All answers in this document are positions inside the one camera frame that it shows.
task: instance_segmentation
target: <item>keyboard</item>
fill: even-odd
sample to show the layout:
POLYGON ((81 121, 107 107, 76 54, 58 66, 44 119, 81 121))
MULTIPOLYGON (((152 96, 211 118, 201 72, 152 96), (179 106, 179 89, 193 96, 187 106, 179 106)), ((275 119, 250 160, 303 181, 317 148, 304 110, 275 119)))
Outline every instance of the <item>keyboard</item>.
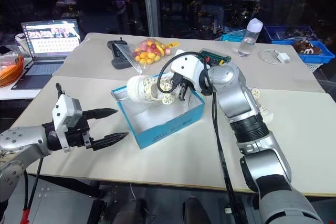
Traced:
POLYGON ((31 68, 26 73, 27 76, 42 76, 51 75, 57 71, 62 63, 60 64, 33 64, 31 68))

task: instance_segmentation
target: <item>robotic arm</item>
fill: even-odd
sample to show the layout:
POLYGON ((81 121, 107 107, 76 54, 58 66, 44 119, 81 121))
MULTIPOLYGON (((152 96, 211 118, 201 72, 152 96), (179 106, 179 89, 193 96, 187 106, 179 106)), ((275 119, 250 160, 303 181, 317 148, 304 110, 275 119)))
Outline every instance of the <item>robotic arm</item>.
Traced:
POLYGON ((241 169, 247 186, 259 193, 263 223, 323 223, 304 195, 294 189, 289 164, 272 131, 268 130, 259 107, 246 87, 240 69, 232 63, 204 68, 193 55, 183 55, 172 62, 175 78, 183 77, 194 89, 211 95, 218 103, 237 138, 243 157, 241 169))
POLYGON ((114 133, 94 141, 90 137, 89 119, 100 119, 117 112, 114 109, 83 111, 77 99, 65 95, 61 86, 53 109, 53 122, 40 126, 16 127, 0 134, 0 223, 4 211, 24 170, 52 151, 70 151, 72 146, 92 148, 94 151, 111 146, 127 132, 114 133))

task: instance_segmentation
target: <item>water bottle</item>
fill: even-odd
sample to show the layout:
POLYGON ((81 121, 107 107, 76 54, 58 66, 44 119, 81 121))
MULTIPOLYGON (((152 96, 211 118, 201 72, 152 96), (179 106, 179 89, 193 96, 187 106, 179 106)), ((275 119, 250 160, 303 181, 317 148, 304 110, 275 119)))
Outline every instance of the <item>water bottle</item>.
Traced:
POLYGON ((252 19, 247 27, 243 40, 241 41, 238 48, 238 55, 242 57, 247 57, 251 54, 253 45, 256 43, 257 38, 261 29, 263 28, 263 23, 254 18, 252 19))

